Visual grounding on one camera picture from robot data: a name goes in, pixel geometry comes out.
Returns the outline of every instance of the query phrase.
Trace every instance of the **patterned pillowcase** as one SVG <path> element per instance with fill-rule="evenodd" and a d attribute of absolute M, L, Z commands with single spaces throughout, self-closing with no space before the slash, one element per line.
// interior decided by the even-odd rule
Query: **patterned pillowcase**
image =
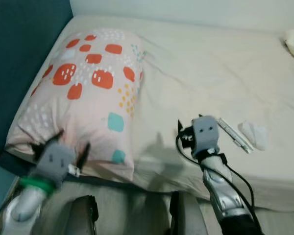
<path fill-rule="evenodd" d="M 66 145 L 91 144 L 89 164 L 131 179 L 131 124 L 142 79 L 143 52 L 133 33 L 96 29 L 67 38 L 33 90 L 8 143 L 32 154 L 59 130 Z"/>

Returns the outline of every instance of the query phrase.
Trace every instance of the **green band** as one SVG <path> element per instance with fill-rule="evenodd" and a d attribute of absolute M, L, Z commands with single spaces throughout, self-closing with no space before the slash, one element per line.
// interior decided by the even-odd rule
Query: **green band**
<path fill-rule="evenodd" d="M 20 184 L 25 187 L 29 185 L 38 187 L 45 191 L 47 194 L 52 194 L 55 190 L 55 186 L 53 184 L 34 178 L 22 178 Z"/>

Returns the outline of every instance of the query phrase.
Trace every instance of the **mattress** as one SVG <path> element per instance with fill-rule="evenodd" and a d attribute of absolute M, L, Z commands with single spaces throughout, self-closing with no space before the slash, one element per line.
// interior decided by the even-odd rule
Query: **mattress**
<path fill-rule="evenodd" d="M 247 154 L 220 130 L 221 152 L 252 184 L 257 206 L 294 211 L 294 58 L 277 34 L 76 16 L 54 44 L 12 127 L 60 43 L 71 33 L 98 27 L 133 31 L 147 51 L 133 128 L 134 184 L 208 199 L 200 169 L 176 151 L 177 120 L 189 125 L 198 114 L 213 115 L 234 129 L 248 120 L 268 130 L 267 150 Z M 100 169 L 85 167 L 83 173 L 120 180 Z M 241 181 L 234 182 L 248 195 Z"/>

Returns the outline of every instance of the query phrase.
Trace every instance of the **white tissue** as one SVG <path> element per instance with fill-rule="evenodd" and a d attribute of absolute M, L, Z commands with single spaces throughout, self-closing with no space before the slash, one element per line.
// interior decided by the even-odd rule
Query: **white tissue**
<path fill-rule="evenodd" d="M 238 126 L 250 143 L 259 150 L 265 150 L 268 145 L 268 132 L 264 127 L 244 121 Z"/>

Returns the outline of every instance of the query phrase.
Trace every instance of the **teal headboard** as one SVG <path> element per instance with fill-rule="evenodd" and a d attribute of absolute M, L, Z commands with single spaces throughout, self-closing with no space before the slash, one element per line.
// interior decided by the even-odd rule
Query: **teal headboard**
<path fill-rule="evenodd" d="M 0 0 L 0 150 L 27 89 L 72 17 L 69 0 Z"/>

